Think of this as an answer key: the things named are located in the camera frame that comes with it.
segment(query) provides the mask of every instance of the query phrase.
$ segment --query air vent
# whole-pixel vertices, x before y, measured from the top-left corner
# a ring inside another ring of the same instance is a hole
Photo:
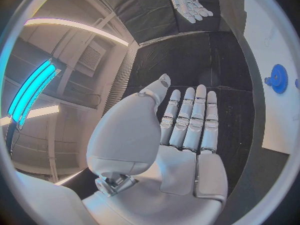
[[[80,56],[78,62],[95,71],[106,50],[96,42],[91,41]]]

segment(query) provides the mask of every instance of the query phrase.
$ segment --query dark floor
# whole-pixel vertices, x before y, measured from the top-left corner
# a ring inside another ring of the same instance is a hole
[[[123,95],[139,92],[167,73],[171,87],[157,111],[161,121],[173,90],[199,84],[218,99],[218,150],[228,177],[228,194],[245,167],[253,137],[255,110],[252,82],[244,54],[231,32],[202,32],[178,36],[138,50]]]

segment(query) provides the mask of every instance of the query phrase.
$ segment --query blue light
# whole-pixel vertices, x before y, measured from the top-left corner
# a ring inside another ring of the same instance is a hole
[[[20,88],[20,90],[17,92],[16,96],[14,97],[14,100],[12,101],[10,108],[8,110],[8,116],[10,117],[13,115],[16,106],[18,102],[20,101],[22,95],[27,90],[27,88],[30,86],[30,84],[33,82],[33,80],[45,69],[50,65],[51,61],[47,60],[45,61],[37,70],[34,71],[34,73],[26,80],[26,82],[23,84],[23,86]]]
[[[38,97],[40,96],[40,94],[42,93],[42,91],[45,89],[45,87],[47,87],[47,85],[56,77],[56,75],[58,74],[57,71],[54,71],[43,83],[42,85],[38,88],[38,90],[35,92],[35,94],[32,96],[32,98],[30,99],[28,105],[26,106],[22,117],[20,119],[19,122],[19,128],[22,129],[25,120],[32,108],[32,106],[34,105],[34,103],[36,102],[36,100],[38,99]]]
[[[28,105],[32,96],[54,71],[55,71],[55,66],[53,64],[50,64],[31,82],[31,84],[28,86],[27,90],[24,92],[23,96],[21,96],[21,99],[16,105],[16,108],[12,114],[13,120],[15,120],[16,122],[20,120],[20,117],[24,109]]]

